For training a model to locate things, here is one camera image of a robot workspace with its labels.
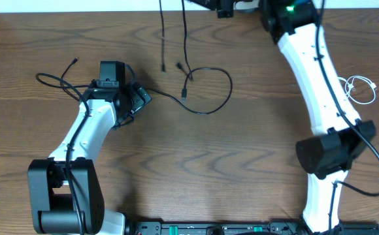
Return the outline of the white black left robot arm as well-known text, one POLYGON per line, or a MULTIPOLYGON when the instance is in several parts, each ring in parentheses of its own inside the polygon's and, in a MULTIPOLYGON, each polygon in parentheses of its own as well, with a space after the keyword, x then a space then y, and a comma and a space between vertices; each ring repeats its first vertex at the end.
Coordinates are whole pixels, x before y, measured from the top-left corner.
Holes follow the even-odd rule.
POLYGON ((94 163, 112 129, 151 101, 137 82, 95 86, 80 96, 78 115, 47 159, 27 177, 33 227, 39 234, 124 234, 125 215, 106 210, 94 163))

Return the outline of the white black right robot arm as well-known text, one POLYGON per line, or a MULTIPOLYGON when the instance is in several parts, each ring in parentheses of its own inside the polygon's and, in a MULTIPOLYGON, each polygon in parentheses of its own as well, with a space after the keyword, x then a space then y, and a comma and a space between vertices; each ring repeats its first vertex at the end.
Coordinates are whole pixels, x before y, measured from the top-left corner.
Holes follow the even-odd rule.
POLYGON ((263 27, 288 61, 300 87, 313 136, 295 151, 307 173, 306 205, 297 234, 379 234, 374 223, 343 223, 342 189, 353 161, 370 147, 372 121, 362 121, 338 79, 321 24, 323 9, 312 1, 260 1, 263 27))

